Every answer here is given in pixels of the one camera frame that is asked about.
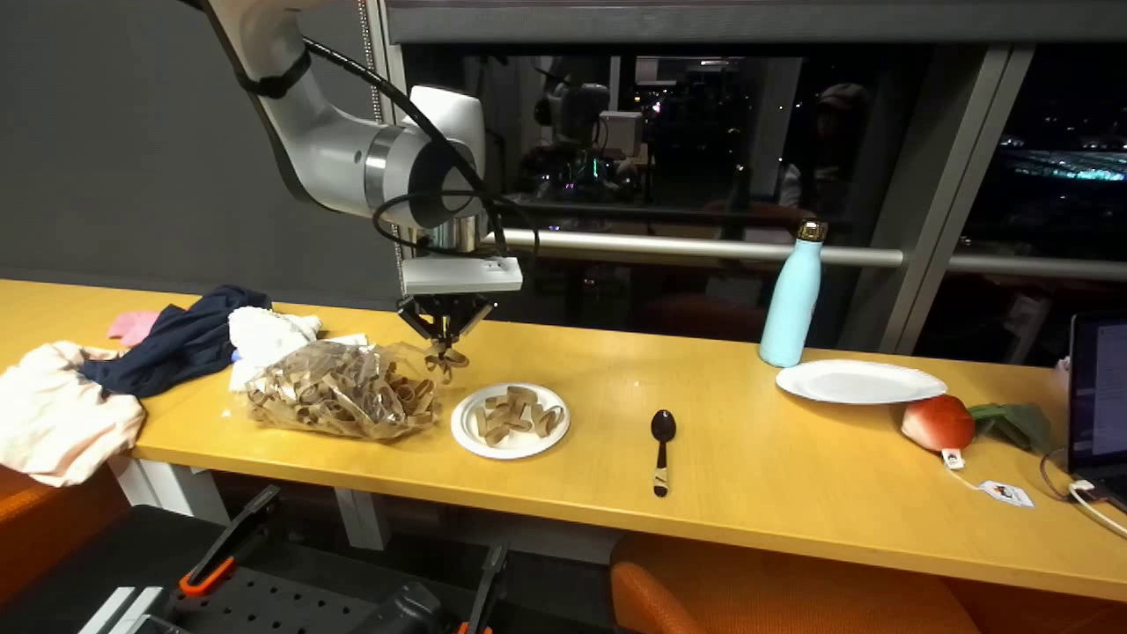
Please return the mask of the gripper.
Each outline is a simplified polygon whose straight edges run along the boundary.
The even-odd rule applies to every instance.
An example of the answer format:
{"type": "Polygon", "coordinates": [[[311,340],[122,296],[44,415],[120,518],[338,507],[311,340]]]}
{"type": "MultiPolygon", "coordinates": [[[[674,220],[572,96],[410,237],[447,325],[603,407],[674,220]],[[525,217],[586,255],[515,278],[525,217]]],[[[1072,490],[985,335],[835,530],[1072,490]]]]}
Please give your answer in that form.
{"type": "Polygon", "coordinates": [[[431,341],[435,356],[444,356],[494,309],[496,302],[482,294],[415,294],[397,304],[399,316],[431,341]]]}

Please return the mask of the bunch of tan rubber bands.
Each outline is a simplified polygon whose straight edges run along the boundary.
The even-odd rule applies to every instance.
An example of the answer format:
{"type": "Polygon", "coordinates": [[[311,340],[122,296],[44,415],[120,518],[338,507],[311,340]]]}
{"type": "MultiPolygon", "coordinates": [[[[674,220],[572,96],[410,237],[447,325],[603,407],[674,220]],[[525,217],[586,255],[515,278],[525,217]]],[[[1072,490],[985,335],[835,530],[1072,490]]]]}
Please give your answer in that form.
{"type": "Polygon", "coordinates": [[[468,366],[468,357],[454,349],[427,350],[424,361],[431,377],[438,379],[440,384],[443,385],[451,384],[454,370],[461,370],[468,366]]]}

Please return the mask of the heap of tan rubber bands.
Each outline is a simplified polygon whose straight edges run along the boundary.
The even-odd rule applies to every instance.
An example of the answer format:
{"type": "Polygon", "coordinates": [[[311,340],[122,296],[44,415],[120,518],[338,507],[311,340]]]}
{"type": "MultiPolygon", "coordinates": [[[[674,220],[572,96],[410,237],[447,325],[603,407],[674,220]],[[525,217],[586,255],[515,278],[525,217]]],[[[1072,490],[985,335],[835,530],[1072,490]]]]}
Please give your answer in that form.
{"type": "Polygon", "coordinates": [[[564,405],[541,402],[535,390],[515,385],[483,398],[482,405],[476,405],[471,414],[476,436],[491,448],[511,438],[545,439],[564,425],[564,405]]]}

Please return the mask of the small white paper plate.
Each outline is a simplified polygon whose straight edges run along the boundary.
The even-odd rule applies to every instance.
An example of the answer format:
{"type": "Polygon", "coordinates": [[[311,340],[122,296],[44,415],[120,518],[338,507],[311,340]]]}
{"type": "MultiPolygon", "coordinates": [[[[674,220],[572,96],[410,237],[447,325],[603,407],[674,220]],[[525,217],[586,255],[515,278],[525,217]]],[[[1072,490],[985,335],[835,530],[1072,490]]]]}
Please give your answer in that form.
{"type": "Polygon", "coordinates": [[[495,384],[483,389],[478,389],[468,394],[468,396],[463,398],[463,400],[454,407],[450,420],[451,431],[459,445],[462,445],[467,450],[471,450],[471,453],[474,453],[476,456],[500,461],[524,459],[531,456],[536,456],[539,453],[544,453],[544,450],[549,450],[556,445],[556,443],[564,440],[564,437],[568,434],[569,425],[571,425],[571,411],[566,404],[564,404],[564,398],[560,398],[559,394],[551,392],[550,389],[533,384],[495,384]],[[556,428],[554,432],[545,439],[536,439],[536,437],[529,438],[529,436],[525,436],[522,439],[511,438],[503,443],[502,446],[491,448],[491,446],[483,445],[482,439],[476,436],[474,418],[471,414],[471,410],[476,405],[482,405],[483,398],[492,396],[492,394],[502,394],[504,389],[512,385],[535,390],[541,402],[564,405],[564,425],[556,428]]]}

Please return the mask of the plastic bag of rubber bands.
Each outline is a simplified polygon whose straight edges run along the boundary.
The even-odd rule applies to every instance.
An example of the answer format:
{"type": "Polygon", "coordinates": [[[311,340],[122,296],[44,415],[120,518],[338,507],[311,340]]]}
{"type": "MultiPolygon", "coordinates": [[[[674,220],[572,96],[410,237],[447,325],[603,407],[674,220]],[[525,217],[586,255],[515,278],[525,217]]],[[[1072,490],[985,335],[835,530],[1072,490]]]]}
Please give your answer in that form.
{"type": "Polygon", "coordinates": [[[258,370],[239,405],[261,428],[394,443],[438,425],[435,373],[405,343],[317,341],[258,370]]]}

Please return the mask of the white cloth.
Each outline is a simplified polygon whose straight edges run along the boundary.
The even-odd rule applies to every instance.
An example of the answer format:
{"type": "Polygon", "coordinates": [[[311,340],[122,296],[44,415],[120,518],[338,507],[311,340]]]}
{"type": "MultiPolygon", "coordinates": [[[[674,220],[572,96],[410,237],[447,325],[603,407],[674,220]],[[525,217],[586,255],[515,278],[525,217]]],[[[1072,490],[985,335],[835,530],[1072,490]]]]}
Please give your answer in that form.
{"type": "Polygon", "coordinates": [[[258,306],[228,316],[232,354],[229,392],[265,389],[265,379],[320,379],[335,364],[364,361],[373,352],[366,334],[322,340],[317,314],[289,314],[258,306]]]}

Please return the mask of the black plastic spoon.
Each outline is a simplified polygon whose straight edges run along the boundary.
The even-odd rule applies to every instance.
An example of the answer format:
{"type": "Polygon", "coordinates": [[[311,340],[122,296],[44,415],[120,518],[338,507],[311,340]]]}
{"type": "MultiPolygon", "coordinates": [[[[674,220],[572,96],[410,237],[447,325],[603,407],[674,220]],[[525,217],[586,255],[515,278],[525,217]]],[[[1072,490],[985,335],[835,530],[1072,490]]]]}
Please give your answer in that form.
{"type": "Polygon", "coordinates": [[[668,476],[668,443],[675,438],[675,417],[667,409],[657,410],[651,420],[653,438],[659,443],[657,450],[656,466],[653,470],[653,493],[657,498],[667,497],[669,493],[668,476]]]}

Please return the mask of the silver handrail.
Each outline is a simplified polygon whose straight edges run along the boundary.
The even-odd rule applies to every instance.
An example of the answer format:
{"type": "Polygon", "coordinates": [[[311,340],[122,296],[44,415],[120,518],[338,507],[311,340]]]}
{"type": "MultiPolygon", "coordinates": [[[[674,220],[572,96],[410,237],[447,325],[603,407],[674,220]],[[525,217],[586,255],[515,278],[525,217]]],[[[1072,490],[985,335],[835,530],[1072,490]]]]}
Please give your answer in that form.
{"type": "MultiPolygon", "coordinates": [[[[530,249],[540,245],[582,250],[582,252],[729,258],[729,260],[762,262],[781,262],[792,252],[790,245],[772,244],[772,242],[687,240],[687,238],[644,234],[532,232],[527,229],[506,229],[505,236],[511,248],[530,249]]],[[[902,250],[875,247],[825,247],[820,250],[820,259],[824,264],[845,268],[876,269],[899,269],[912,261],[912,258],[902,250]]],[[[941,269],[946,273],[977,273],[986,276],[1070,278],[1127,284],[1127,264],[1075,260],[1075,258],[955,253],[941,269]]]]}

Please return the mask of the navy blue cloth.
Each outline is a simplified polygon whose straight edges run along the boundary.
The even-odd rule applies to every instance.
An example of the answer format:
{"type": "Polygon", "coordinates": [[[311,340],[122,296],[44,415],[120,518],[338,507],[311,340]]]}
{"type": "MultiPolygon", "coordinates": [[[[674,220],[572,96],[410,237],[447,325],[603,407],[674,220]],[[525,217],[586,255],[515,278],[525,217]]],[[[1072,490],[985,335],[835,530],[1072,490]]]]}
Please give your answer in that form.
{"type": "Polygon", "coordinates": [[[243,306],[270,309],[270,297],[245,286],[220,285],[189,309],[166,306],[150,333],[128,352],[109,360],[85,361],[79,373],[106,392],[143,400],[223,370],[234,351],[229,316],[243,306]]]}

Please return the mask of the small pink cloth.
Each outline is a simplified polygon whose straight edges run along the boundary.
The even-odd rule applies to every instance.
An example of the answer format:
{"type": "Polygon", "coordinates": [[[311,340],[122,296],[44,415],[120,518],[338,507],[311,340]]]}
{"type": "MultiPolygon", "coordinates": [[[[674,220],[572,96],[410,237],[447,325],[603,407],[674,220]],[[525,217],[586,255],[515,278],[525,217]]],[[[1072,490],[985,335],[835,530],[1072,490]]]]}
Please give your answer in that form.
{"type": "Polygon", "coordinates": [[[107,329],[107,338],[124,348],[135,348],[151,333],[159,312],[124,312],[113,319],[107,329]]]}

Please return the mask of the window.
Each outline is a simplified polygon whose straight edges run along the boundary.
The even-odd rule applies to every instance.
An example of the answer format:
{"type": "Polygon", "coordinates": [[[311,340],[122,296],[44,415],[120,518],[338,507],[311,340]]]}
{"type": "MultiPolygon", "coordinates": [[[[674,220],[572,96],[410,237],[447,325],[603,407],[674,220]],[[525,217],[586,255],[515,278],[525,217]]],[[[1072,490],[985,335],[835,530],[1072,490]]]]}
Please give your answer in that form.
{"type": "MultiPolygon", "coordinates": [[[[1127,0],[370,0],[394,83],[482,101],[538,232],[902,250],[822,264],[813,348],[1053,365],[1127,284],[1127,0]]],[[[760,340],[781,262],[542,248],[496,320],[760,340]]]]}

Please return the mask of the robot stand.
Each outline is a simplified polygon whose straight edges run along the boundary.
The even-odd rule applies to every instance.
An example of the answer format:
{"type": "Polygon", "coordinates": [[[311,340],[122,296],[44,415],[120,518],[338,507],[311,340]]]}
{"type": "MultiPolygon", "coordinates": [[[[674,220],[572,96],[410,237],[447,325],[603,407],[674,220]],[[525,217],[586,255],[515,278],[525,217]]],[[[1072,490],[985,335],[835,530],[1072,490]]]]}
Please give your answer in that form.
{"type": "MultiPolygon", "coordinates": [[[[76,634],[118,587],[176,586],[220,533],[218,523],[134,506],[0,601],[0,634],[76,634]]],[[[483,554],[483,546],[424,538],[394,538],[387,555],[310,550],[275,530],[218,593],[169,593],[166,610],[180,614],[187,629],[202,620],[218,634],[322,634],[358,626],[403,586],[421,586],[451,626],[470,616],[483,554]]],[[[488,618],[492,634],[613,634],[603,568],[571,573],[520,555],[508,559],[497,584],[503,597],[488,618]]]]}

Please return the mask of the light blue bottle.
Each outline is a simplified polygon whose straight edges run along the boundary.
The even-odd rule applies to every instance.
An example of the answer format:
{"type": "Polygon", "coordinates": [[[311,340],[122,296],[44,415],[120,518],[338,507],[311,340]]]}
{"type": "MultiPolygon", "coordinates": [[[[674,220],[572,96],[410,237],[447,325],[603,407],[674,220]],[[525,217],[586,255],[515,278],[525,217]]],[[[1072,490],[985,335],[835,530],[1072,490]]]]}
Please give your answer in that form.
{"type": "Polygon", "coordinates": [[[799,364],[820,297],[820,249],[828,224],[807,218],[797,231],[792,253],[778,273],[763,333],[758,345],[761,360],[777,368],[799,364]]]}

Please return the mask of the pale pink cloth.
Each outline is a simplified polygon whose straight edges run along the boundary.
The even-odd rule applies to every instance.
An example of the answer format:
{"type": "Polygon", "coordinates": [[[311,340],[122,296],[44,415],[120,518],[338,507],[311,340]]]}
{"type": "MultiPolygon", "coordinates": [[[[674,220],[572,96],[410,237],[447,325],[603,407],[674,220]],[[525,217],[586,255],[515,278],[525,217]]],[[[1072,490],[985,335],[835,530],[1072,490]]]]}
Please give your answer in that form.
{"type": "Polygon", "coordinates": [[[147,418],[144,407],[81,373],[85,361],[118,356],[118,350],[59,341],[29,350],[0,373],[0,466],[48,486],[72,486],[132,449],[147,418]]]}

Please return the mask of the red plush fruit with leaves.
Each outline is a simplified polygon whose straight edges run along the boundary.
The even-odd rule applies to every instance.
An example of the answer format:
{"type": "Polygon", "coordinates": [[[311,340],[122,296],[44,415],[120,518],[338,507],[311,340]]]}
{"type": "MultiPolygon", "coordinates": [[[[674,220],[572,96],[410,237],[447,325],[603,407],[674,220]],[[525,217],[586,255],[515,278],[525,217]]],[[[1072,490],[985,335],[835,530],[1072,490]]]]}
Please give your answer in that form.
{"type": "Polygon", "coordinates": [[[950,394],[939,394],[929,400],[911,402],[904,410],[900,434],[937,454],[947,473],[975,492],[990,495],[999,502],[1033,508],[1032,498],[1021,486],[1003,484],[993,479],[983,479],[973,484],[962,477],[966,461],[962,450],[982,438],[995,438],[1011,443],[1014,448],[1035,454],[1040,458],[1050,456],[1056,447],[1053,443],[1053,425],[1033,402],[986,402],[967,407],[950,394]]]}

